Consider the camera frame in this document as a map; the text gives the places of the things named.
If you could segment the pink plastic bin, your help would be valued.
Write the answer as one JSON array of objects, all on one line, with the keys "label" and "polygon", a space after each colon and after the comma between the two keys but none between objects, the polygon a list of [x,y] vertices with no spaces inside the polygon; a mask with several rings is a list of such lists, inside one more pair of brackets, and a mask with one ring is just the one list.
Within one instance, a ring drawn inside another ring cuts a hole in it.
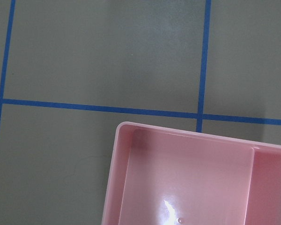
[{"label": "pink plastic bin", "polygon": [[281,225],[281,145],[122,122],[104,225]]}]

